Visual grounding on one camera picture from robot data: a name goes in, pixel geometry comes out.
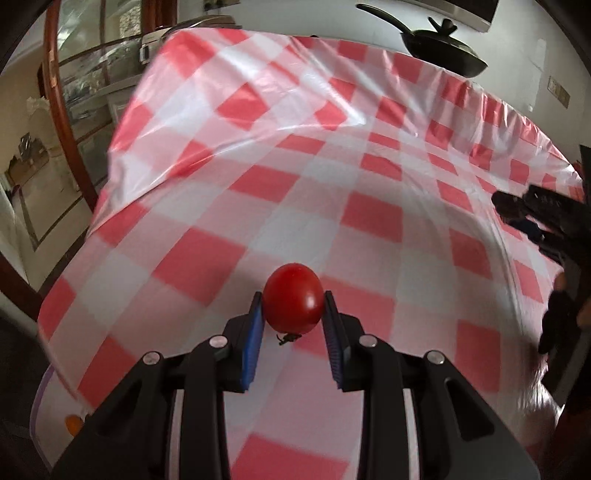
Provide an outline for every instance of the dark floor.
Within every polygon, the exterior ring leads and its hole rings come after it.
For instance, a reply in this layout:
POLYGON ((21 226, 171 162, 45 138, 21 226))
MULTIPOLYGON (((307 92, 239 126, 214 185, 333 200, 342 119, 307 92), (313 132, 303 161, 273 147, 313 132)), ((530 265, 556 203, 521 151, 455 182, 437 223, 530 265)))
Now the dark floor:
MULTIPOLYGON (((84 243, 84 232, 47 277, 45 297, 84 243)), ((29 437, 29 415, 49 362, 39 344, 0 316, 0 478, 42 480, 49 473, 29 437)))

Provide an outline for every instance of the tablecloth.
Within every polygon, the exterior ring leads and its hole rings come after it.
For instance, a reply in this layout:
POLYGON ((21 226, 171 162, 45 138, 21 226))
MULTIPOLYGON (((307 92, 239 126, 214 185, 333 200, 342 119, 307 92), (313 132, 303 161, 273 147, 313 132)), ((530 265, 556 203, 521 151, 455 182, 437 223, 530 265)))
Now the tablecloth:
MULTIPOLYGON (((580 179, 478 85, 350 41, 194 29, 161 49, 116 131, 86 243, 43 303, 64 384, 96 408, 150 350, 174 355, 302 262, 339 310, 403 352, 443 351, 532 451, 556 409, 535 353, 557 267, 491 205, 580 179)), ((361 396, 322 329, 226 396, 236 478, 354 478, 361 396)))

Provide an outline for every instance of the wall outlet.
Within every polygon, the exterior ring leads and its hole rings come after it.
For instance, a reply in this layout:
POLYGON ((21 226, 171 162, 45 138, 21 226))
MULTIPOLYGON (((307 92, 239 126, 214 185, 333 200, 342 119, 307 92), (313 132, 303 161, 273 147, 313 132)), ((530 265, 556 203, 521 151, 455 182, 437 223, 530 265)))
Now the wall outlet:
MULTIPOLYGON (((240 0, 222 0, 224 7, 229 7, 230 5, 237 5, 240 3, 240 0)), ((203 0, 203 11, 204 12, 213 12, 217 13, 217 0, 203 0)))
POLYGON ((548 80, 548 91, 554 95, 565 108, 569 107, 570 95, 554 77, 550 77, 550 80, 548 80))

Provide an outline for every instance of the red and white checkered tablecloth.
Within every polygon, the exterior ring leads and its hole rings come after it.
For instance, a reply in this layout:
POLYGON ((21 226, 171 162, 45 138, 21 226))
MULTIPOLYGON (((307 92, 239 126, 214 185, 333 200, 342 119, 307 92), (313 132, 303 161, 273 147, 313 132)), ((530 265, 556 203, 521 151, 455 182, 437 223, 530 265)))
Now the red and white checkered tablecloth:
MULTIPOLYGON (((557 267, 491 205, 580 179, 478 85, 349 41, 175 34, 110 149, 91 234, 46 298, 40 335, 89 407, 140 356, 174 355, 302 262, 367 332, 443 351, 535 449, 554 426, 534 352, 557 267)), ((236 478, 354 478, 361 396, 337 391, 321 328, 227 396, 236 478)))

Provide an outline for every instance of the purple rim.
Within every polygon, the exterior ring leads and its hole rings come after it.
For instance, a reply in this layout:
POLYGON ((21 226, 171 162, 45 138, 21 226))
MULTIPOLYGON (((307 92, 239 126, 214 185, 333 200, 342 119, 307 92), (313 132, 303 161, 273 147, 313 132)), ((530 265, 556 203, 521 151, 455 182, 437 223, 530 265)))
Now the purple rim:
POLYGON ((47 370, 45 371, 45 373, 43 374, 41 382, 39 383, 39 387, 37 388, 37 393, 35 394, 35 400, 33 401, 33 407, 31 409, 31 417, 29 418, 29 433, 31 435, 31 440, 33 441, 33 445, 35 446, 35 450, 37 451, 37 453, 41 457, 41 460, 43 461, 43 463, 45 464, 45 467, 47 468, 47 471, 49 471, 49 472, 51 472, 51 464, 49 463, 49 460, 47 460, 47 458, 45 457, 43 450, 41 450, 41 446, 37 442, 37 437, 35 434, 35 430, 36 430, 35 425, 37 424, 37 415, 39 414, 39 406, 41 405, 41 400, 43 399, 43 394, 45 393, 47 385, 49 384, 49 380, 51 380, 54 371, 55 371, 55 369, 53 368, 53 366, 50 365, 47 368, 47 370))

